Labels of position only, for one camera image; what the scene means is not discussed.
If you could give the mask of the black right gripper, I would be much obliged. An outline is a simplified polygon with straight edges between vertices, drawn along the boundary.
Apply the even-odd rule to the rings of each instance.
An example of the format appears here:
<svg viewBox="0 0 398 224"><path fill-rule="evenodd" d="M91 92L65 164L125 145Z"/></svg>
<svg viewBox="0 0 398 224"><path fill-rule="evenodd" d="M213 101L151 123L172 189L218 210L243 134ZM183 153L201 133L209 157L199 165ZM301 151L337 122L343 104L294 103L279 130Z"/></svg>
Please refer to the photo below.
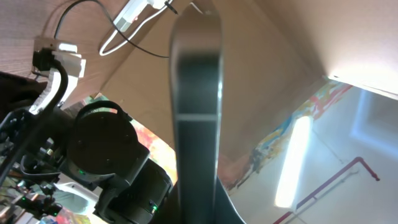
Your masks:
<svg viewBox="0 0 398 224"><path fill-rule="evenodd" d="M58 108L45 115L10 112L1 123L1 183L8 177L34 183L55 182L62 174L71 178L66 146L74 121Z"/></svg>

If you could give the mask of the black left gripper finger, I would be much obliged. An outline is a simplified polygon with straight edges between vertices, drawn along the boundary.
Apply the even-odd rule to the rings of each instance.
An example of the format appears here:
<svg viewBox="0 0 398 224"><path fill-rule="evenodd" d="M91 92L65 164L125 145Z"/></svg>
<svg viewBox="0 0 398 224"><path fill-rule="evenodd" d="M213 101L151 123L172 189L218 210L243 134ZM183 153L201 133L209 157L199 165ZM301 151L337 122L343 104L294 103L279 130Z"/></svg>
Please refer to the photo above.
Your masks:
<svg viewBox="0 0 398 224"><path fill-rule="evenodd" d="M176 182L168 199L165 201L163 206L156 211L149 224L183 224L178 203L178 183ZM215 223L246 224L235 209L220 179L217 179L216 182Z"/></svg>

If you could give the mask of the smartphone with light screen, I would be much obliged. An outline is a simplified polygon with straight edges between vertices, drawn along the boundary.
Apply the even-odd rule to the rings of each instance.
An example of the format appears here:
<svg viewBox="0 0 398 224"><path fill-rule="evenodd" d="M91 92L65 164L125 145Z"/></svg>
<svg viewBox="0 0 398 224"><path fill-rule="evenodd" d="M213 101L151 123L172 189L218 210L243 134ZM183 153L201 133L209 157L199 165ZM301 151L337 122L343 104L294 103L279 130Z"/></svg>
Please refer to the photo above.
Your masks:
<svg viewBox="0 0 398 224"><path fill-rule="evenodd" d="M170 96L182 223L214 223L223 89L221 19L192 1L170 38Z"/></svg>

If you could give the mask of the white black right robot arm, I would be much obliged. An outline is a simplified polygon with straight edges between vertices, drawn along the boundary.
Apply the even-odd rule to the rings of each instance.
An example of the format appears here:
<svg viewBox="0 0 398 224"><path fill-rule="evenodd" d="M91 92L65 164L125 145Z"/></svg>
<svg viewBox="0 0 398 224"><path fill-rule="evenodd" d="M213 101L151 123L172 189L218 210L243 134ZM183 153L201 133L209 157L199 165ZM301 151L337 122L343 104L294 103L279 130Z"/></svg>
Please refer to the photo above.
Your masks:
<svg viewBox="0 0 398 224"><path fill-rule="evenodd" d="M75 117L54 110L39 132L27 109L1 123L1 178L14 195L1 200L1 222L15 223L62 211L57 193L87 202L86 213L106 223L149 223L173 186L139 142L130 117L112 101L84 106Z"/></svg>

